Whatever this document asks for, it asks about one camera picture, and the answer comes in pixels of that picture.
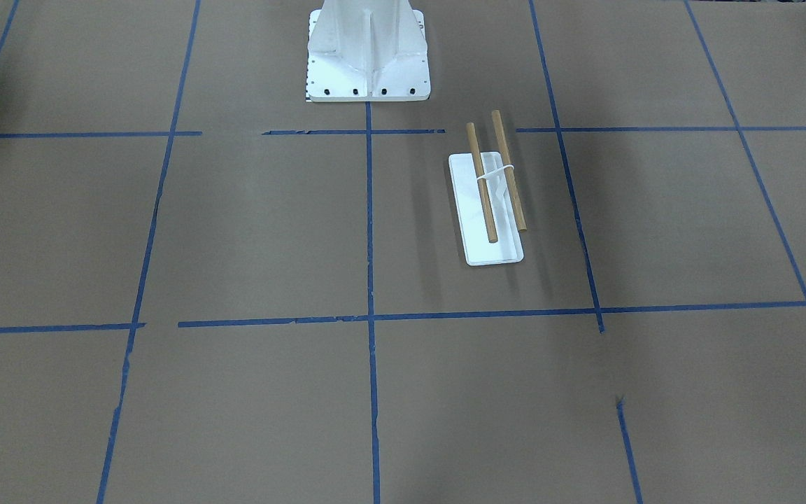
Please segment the white towel rack base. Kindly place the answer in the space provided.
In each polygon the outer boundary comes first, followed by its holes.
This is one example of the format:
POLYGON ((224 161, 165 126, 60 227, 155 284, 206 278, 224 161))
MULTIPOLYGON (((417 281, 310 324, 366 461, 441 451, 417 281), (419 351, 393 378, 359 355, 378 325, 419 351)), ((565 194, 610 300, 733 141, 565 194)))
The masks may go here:
POLYGON ((482 152, 484 175, 474 172, 472 155, 454 153, 448 157, 458 226, 466 262, 470 267, 518 263, 524 259, 509 183, 501 153, 482 152), (486 182, 496 242, 490 241, 479 184, 486 182))

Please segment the wooden rack dowel far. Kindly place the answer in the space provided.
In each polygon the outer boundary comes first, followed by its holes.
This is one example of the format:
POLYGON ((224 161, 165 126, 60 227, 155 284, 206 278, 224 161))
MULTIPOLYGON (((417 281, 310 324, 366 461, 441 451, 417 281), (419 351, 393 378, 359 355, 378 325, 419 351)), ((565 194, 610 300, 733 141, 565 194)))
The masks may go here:
POLYGON ((518 232, 525 232, 528 229, 527 221, 525 220, 521 195, 519 195, 518 191, 517 179, 515 177, 514 166, 511 158, 511 148, 509 147, 505 126, 502 119, 502 112, 499 111, 499 109, 493 109, 490 112, 490 119, 492 119, 493 128, 495 128, 495 139, 497 141, 499 152, 501 153, 503 173, 509 192, 509 200, 511 200, 515 224, 518 232))

